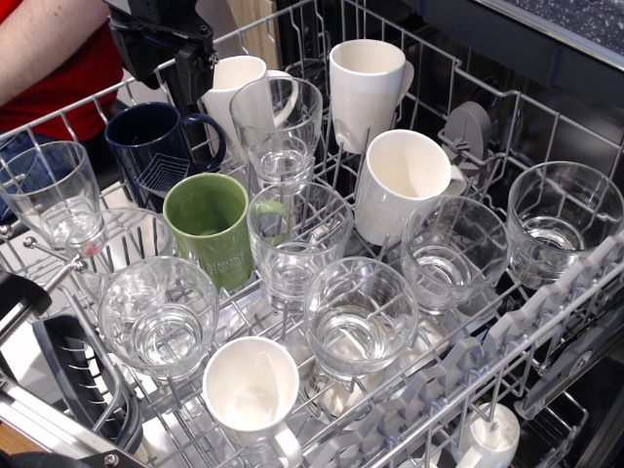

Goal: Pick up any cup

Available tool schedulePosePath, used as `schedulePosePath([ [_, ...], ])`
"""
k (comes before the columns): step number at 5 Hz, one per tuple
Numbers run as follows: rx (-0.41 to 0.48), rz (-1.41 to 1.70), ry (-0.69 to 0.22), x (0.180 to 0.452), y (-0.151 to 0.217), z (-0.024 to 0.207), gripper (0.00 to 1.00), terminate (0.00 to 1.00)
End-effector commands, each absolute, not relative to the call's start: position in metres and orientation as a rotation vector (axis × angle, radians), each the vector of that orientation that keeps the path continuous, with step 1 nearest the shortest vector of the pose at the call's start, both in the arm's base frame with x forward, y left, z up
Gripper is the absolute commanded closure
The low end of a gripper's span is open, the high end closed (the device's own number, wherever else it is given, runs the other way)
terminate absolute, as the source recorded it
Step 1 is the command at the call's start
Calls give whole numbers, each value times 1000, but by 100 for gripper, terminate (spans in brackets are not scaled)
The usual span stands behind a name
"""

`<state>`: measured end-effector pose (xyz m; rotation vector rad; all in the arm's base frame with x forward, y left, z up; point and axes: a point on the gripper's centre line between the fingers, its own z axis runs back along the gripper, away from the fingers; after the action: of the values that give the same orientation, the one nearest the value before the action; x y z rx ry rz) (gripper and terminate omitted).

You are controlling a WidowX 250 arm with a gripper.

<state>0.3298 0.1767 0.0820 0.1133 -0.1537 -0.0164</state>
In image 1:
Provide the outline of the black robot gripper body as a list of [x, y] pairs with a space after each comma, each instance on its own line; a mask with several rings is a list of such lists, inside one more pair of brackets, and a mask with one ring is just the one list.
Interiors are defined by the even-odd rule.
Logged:
[[194, 1], [107, 1], [109, 28], [125, 68], [138, 81], [154, 75], [172, 59], [167, 38], [212, 38], [214, 30]]

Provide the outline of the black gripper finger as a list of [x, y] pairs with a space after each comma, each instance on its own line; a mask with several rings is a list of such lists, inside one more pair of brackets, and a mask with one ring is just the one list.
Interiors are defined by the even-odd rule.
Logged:
[[164, 48], [175, 62], [164, 72], [173, 104], [182, 113], [198, 112], [198, 100], [214, 84], [213, 39], [167, 38]]

